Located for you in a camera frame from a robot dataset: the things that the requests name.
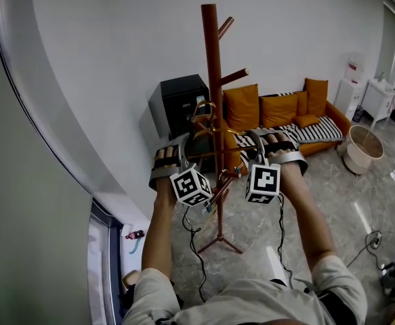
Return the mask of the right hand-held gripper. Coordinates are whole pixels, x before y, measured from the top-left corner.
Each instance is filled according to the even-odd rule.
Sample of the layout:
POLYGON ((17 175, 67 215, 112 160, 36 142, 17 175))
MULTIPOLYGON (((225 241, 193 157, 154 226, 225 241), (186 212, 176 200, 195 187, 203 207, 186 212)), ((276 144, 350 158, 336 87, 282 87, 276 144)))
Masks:
POLYGON ((280 171, 283 164, 296 163, 302 175, 308 169, 308 164, 298 149, 295 152, 267 157, 263 138, 269 133, 269 129, 247 131, 247 135, 255 144, 255 152, 247 153, 249 157, 249 176, 245 192, 247 202, 269 204, 274 197, 279 195, 280 171))

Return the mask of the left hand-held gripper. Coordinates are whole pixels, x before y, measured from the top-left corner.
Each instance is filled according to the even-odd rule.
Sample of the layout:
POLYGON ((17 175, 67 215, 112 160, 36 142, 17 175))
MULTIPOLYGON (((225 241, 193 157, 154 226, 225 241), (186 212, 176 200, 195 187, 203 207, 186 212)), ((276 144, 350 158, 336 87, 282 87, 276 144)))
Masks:
POLYGON ((186 156, 189 133, 175 138, 177 157, 155 160, 150 174, 149 187, 157 191, 157 179, 169 178, 178 202, 196 206, 212 197, 209 180, 198 170, 195 162, 186 156))

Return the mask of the gold metal hanger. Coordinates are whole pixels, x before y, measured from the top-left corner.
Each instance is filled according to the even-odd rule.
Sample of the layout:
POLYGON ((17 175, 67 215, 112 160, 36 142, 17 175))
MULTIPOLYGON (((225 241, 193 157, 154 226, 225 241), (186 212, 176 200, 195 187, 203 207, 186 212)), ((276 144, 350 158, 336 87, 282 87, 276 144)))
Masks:
MULTIPOLYGON (((217 120, 217 117, 215 115, 215 111, 217 110, 216 105, 213 102, 210 101, 202 101, 199 102, 196 105, 196 108, 194 110, 194 114, 190 117, 189 121, 193 125, 193 127, 196 129, 195 133, 192 133, 192 140, 198 139, 202 136, 207 136, 207 137, 215 137, 216 133, 221 133, 222 135, 225 133, 231 133, 233 135, 241 135, 241 136, 246 136, 246 133, 244 132, 238 132, 234 131, 225 127, 220 127, 217 128, 215 126, 215 121, 217 120), (209 114, 201 114, 197 115, 197 112, 201 106, 206 106, 209 105, 211 106, 211 112, 209 114)), ((233 152, 240 152, 240 151, 248 151, 248 150, 257 150, 256 145, 252 146, 245 146, 245 147, 237 147, 237 148, 231 148, 231 149, 223 149, 223 150, 217 150, 214 148, 214 151, 208 152, 208 153, 194 153, 194 154, 189 154, 187 152, 187 146, 191 146, 192 143, 186 142, 186 151, 185 151, 185 156, 188 158, 188 160, 196 159, 196 158, 207 158, 209 156, 217 156, 220 154, 229 154, 233 152)))

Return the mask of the person's left forearm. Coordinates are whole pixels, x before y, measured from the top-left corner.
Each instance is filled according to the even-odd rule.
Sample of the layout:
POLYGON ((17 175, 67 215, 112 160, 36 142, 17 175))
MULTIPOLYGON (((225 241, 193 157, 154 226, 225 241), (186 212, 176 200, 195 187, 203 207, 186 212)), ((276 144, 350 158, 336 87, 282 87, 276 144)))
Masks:
POLYGON ((172 190, 157 193, 142 251, 142 269, 157 269, 168 278, 171 276, 171 220, 175 205, 172 190))

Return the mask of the person's right forearm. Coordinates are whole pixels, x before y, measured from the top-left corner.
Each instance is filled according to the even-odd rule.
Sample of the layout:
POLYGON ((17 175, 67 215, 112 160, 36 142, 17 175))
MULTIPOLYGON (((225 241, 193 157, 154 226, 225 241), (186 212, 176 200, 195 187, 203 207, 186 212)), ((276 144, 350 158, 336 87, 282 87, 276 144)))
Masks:
POLYGON ((280 169, 280 190, 295 209, 303 250, 309 269, 336 254, 327 221, 316 205, 299 165, 287 162, 280 169))

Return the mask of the person's left hand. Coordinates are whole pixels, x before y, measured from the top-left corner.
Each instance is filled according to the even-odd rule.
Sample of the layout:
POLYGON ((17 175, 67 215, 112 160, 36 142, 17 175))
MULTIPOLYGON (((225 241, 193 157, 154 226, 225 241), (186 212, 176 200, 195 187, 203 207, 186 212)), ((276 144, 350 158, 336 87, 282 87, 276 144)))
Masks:
POLYGON ((177 158, 178 157, 178 145, 174 146, 165 146, 164 148, 160 148, 156 155, 155 160, 162 160, 165 158, 177 158))

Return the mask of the person's right hand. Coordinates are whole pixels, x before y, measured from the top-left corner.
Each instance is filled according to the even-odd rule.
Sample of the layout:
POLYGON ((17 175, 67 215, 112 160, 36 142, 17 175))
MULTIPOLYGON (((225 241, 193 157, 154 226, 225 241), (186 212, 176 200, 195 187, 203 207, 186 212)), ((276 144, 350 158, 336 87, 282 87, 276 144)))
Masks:
POLYGON ((295 152, 295 144, 284 133, 269 133, 262 138, 267 157, 295 152))

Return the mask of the black metal safe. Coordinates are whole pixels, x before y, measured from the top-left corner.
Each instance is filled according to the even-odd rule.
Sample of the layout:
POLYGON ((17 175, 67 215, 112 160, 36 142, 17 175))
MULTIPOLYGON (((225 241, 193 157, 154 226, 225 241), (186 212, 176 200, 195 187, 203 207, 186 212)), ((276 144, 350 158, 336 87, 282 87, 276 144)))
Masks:
POLYGON ((161 81, 149 99, 158 147, 197 128, 190 122, 197 104, 209 99, 209 89, 199 74, 161 81))

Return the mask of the small flat orange pillow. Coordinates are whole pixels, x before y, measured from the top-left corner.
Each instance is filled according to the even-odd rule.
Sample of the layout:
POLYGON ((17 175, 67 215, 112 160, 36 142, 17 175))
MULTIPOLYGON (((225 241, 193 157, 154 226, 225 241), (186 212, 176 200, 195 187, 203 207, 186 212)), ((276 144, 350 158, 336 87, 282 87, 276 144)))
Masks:
POLYGON ((320 123, 320 119, 314 114, 306 114, 302 116, 296 116, 293 122, 300 128, 305 129, 310 125, 316 125, 320 123))

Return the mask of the narrow orange sofa cushion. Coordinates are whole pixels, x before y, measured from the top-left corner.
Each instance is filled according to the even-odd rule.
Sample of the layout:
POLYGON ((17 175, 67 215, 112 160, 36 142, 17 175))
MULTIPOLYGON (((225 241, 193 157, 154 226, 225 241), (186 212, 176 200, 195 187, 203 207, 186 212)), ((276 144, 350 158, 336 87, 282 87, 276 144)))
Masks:
POLYGON ((297 91, 297 116, 305 116, 308 113, 308 92, 297 91))

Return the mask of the white cabinet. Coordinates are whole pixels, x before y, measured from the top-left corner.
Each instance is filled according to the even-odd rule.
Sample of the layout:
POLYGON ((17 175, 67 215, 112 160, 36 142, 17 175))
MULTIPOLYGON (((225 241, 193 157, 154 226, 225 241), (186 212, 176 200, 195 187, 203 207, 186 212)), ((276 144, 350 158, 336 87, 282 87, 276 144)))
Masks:
POLYGON ((351 121, 360 103, 363 85, 365 55, 358 51, 349 53, 344 77, 339 83, 335 107, 351 121))

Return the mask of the beige round basket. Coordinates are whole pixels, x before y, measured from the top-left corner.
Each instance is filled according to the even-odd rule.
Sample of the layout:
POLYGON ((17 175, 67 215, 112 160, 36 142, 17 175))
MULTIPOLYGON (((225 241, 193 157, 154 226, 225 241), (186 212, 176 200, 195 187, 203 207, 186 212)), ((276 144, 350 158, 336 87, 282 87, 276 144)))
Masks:
POLYGON ((361 125, 350 127, 346 142, 342 159, 345 166, 355 175, 365 174, 372 164, 384 155, 381 140, 372 130, 361 125))

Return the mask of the brown wooden coat rack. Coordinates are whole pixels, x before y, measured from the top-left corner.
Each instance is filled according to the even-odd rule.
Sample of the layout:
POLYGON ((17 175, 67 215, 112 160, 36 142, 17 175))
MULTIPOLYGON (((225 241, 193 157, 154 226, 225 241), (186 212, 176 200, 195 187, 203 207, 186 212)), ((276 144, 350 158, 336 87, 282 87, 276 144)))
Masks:
POLYGON ((241 254, 242 250, 236 247, 233 243, 229 242, 228 239, 224 237, 223 232, 224 201, 228 194, 228 187, 234 178, 239 178, 241 176, 241 172, 235 171, 232 173, 225 170, 224 155, 234 152, 235 149, 224 149, 224 133, 226 130, 224 129, 223 124, 224 113, 222 86, 247 76, 249 71, 244 68, 229 74, 226 77, 222 76, 220 40, 226 31, 231 27, 232 23, 234 22, 234 18, 227 18, 220 26, 217 20, 217 7, 215 4, 202 5, 201 15, 207 57, 209 95, 210 101, 215 105, 215 108, 214 116, 198 117, 194 119, 193 122, 197 125, 201 124, 205 120, 212 123, 210 132, 213 137, 214 151, 209 155, 215 157, 216 184, 214 188, 215 195, 210 200, 210 204, 213 207, 213 212, 217 215, 217 236, 214 240, 201 248, 199 253, 206 251, 209 247, 213 246, 217 242, 223 242, 227 244, 234 252, 241 254))

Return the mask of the white table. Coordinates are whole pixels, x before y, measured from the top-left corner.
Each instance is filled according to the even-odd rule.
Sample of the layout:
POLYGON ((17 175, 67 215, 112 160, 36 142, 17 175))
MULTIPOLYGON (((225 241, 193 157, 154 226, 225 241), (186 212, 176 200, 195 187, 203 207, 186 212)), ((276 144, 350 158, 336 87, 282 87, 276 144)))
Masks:
POLYGON ((395 90, 385 80, 369 79, 361 106, 373 118, 373 129, 376 122, 389 119, 395 107, 395 90))

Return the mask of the tan rounded dish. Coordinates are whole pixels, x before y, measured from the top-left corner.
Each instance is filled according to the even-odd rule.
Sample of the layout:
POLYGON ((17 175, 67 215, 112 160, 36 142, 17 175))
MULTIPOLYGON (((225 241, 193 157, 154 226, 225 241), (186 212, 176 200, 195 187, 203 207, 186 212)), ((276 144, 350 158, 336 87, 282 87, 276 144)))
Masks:
POLYGON ((133 285, 136 284, 140 277, 140 271, 132 270, 121 278, 121 284, 125 290, 129 290, 133 285))

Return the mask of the person's grey shirt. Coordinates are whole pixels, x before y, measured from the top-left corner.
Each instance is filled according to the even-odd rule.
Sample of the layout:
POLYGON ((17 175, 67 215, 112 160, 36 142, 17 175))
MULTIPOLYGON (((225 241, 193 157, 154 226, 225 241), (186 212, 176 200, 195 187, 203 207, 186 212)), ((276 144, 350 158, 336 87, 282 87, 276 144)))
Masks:
POLYGON ((307 325, 364 325, 362 284, 336 256, 312 270, 309 292, 269 280, 238 279, 206 303, 181 309, 170 280, 145 269, 123 325, 242 325, 297 320, 307 325))

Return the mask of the black backpack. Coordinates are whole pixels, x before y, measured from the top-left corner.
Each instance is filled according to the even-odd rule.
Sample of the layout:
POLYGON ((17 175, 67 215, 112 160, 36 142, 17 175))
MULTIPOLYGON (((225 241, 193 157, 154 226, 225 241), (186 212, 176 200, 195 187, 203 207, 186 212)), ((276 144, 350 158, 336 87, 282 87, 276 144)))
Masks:
POLYGON ((125 319, 126 314, 131 309, 134 302, 134 291, 136 284, 129 285, 129 288, 121 297, 121 315, 125 319))

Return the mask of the black window frame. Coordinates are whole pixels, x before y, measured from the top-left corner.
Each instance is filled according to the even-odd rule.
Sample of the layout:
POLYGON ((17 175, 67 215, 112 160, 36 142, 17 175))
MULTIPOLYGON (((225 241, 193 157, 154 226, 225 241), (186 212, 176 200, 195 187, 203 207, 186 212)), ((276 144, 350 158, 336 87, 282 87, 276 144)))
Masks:
POLYGON ((121 230, 123 225, 96 199, 91 202, 87 245, 89 308, 93 325, 121 325, 121 230))

